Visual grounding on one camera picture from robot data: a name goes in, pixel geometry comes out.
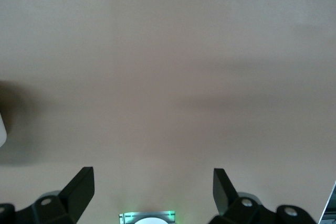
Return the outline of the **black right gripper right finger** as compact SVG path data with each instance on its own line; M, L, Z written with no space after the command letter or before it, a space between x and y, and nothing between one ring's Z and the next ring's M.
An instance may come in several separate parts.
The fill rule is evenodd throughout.
M239 195L222 168L213 170L213 198L218 215L208 224L317 224L300 207L280 205L273 212L253 197Z

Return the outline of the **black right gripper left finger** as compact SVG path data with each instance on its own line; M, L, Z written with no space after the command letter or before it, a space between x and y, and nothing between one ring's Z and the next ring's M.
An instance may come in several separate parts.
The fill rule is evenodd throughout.
M93 167L83 167L61 190L46 193L30 206L16 210L0 204L0 224L77 224L95 194Z

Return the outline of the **white box lid grey clips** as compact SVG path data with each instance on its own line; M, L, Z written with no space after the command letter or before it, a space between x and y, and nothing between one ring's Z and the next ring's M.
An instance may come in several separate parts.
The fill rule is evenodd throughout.
M6 139L7 139L7 132L2 115L0 114L0 147L2 147L5 144Z

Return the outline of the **brown table cover sheet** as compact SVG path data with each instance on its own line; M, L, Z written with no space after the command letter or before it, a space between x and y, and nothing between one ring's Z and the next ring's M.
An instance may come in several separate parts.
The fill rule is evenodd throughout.
M84 166L79 224L207 224L213 169L319 220L336 181L336 0L0 0L0 202Z

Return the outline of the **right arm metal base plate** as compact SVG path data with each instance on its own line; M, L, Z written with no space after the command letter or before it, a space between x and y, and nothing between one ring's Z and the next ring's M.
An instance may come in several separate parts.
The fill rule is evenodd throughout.
M174 210L126 212L119 214L119 224L176 224L175 216Z

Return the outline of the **aluminium table edge rail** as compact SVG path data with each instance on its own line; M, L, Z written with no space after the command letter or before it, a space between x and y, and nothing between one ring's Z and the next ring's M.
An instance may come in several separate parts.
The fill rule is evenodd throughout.
M336 224L336 181L318 224Z

